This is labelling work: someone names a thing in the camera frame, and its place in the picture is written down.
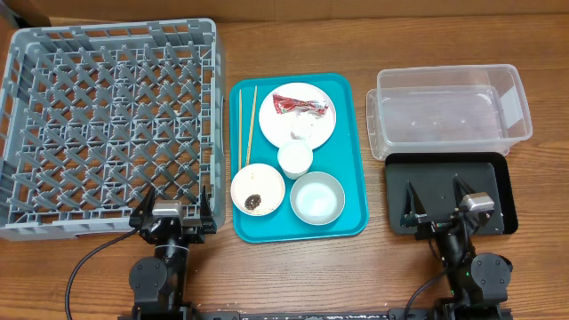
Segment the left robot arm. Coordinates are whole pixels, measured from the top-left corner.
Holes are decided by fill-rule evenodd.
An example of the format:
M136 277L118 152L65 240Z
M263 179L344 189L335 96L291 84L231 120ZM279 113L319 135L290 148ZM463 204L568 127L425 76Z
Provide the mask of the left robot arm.
M182 204L177 200L158 202L151 188L130 216L129 225L154 254L138 260L131 268L129 285L134 303L129 319L187 319L200 317L196 306L184 300L188 253L191 244L202 244L207 234L217 232L217 223L202 189L199 214L184 222Z

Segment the black rectangular tray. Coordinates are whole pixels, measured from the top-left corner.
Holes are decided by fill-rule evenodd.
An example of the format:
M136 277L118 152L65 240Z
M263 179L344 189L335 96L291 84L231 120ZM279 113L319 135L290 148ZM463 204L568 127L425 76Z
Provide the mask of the black rectangular tray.
M385 159L386 200L389 226L398 235L412 235L416 228L400 224L409 180L427 215L451 213L456 208L453 175L459 174L476 192L487 193L494 211L479 235L511 235L518 229L517 211L505 157L494 152L394 153Z

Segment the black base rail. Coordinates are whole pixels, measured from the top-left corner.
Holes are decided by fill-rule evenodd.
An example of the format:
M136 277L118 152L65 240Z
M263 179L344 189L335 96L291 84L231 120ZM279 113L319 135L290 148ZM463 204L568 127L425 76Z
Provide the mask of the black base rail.
M197 319L197 320L427 320L435 319L432 312L427 308L415 308L409 311L407 318L404 317L403 308L391 308L389 311L379 312L346 312L346 313L272 313L272 314L243 314L236 311L199 312L196 310L180 311L171 314L142 314L138 309L130 315L119 316L117 319ZM459 314L455 319L505 319L512 320L514 317L507 309L501 314L479 314L467 316Z

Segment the white paper cup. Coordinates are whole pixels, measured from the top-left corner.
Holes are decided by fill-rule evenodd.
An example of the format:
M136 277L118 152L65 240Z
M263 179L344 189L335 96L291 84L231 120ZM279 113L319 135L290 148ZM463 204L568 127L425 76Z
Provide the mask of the white paper cup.
M305 141L291 140L278 150L277 161L287 178L297 180L312 165L313 151Z

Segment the grey ceramic bowl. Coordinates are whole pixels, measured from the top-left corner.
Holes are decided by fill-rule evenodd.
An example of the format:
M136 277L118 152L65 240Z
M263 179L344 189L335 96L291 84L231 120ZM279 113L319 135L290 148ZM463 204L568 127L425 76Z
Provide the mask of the grey ceramic bowl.
M326 172L309 172L298 178L291 189L290 203L295 215L313 226L333 223L346 204L342 185Z

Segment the dark food scraps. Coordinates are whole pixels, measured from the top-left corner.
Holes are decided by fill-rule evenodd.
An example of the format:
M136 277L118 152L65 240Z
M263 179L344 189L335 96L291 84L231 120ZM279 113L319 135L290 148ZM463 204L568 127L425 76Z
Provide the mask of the dark food scraps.
M247 211L253 212L261 203L261 197L258 194L248 196L244 201L244 207Z

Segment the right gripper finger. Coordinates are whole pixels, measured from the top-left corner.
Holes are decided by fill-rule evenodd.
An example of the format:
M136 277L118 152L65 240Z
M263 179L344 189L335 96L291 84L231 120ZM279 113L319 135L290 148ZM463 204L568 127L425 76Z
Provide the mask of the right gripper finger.
M426 210L413 184L408 180L405 183L405 204L401 216L401 225L403 227L416 227L419 226L426 217Z
M469 209L471 207L471 195L476 191L459 175L453 175L453 193L456 207L459 209Z

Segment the clear plastic waste bin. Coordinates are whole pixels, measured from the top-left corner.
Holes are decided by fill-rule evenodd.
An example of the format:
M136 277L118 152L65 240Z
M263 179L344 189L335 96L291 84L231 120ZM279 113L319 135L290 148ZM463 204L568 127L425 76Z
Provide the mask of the clear plastic waste bin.
M496 152L533 135L525 88L510 64L383 69L366 94L374 158Z

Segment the right wooden chopstick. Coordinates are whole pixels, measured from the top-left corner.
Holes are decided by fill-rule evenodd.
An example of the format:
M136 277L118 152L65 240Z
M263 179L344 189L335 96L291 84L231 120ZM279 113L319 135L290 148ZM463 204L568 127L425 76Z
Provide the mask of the right wooden chopstick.
M246 161L245 165L249 165L251 161L251 152L252 152L252 138L254 133L254 122L256 117L256 107L257 107L257 97L258 97L258 86L254 87L253 91L253 98L252 98L252 113L250 118L250 127L249 127L249 134L248 134L248 144L247 144L247 152L246 152Z

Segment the red snack wrapper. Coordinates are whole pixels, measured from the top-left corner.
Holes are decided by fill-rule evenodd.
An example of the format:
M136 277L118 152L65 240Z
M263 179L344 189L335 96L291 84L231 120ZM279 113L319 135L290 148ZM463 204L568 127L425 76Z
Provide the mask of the red snack wrapper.
M279 94L273 94L272 98L273 105L278 114L289 113L296 109L301 109L315 112L319 116L323 116L328 109L328 105L324 101L319 100L297 100Z

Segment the grey plastic dish rack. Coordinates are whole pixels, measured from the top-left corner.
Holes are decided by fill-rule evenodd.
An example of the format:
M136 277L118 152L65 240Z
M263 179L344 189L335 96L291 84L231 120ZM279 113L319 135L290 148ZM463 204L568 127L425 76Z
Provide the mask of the grey plastic dish rack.
M23 28L1 86L1 236L129 230L151 187L225 220L225 57L209 19Z

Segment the pink small bowl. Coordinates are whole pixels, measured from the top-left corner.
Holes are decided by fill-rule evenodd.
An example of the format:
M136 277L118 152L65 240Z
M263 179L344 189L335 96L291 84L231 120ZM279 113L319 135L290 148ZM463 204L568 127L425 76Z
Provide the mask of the pink small bowl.
M249 212L244 207L244 201L253 194L260 195L261 203L253 212ZM284 200L285 181L282 175L268 164L249 164L238 171L231 181L230 195L233 205L246 215L269 215Z

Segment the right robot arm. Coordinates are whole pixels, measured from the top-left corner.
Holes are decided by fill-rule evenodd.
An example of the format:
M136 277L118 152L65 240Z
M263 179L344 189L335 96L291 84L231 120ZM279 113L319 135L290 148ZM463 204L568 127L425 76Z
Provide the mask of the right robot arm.
M446 278L450 298L439 299L425 312L426 319L510 319L501 309L508 299L513 265L494 253L477 253L471 235L492 217L494 201L486 192L476 192L458 175L453 176L456 206L452 212L430 215L411 182L405 184L405 209L401 225L415 227L417 241L426 240L443 270L419 289L405 305L402 318L417 316L415 300L430 286Z

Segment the large white round plate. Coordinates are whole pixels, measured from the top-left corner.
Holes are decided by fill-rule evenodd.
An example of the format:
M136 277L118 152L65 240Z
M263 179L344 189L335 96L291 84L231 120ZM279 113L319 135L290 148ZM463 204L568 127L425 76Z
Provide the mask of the large white round plate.
M296 109L289 113L278 114L273 105L273 94L297 100L319 100L328 105L323 116L315 112ZM314 131L308 140L304 140L312 149L324 145L332 136L336 125L336 109L331 98L320 88L308 83L282 84L270 92L260 105L258 121L264 137L277 148L281 148L290 140L296 140L291 135L291 126L297 115L301 112L311 112L317 121Z

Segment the white tissue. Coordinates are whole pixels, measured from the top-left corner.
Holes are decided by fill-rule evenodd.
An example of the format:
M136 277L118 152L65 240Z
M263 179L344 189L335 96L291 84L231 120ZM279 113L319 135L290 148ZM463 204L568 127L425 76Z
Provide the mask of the white tissue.
M314 131L317 118L311 112L301 112L291 126L291 135L296 140L308 140Z

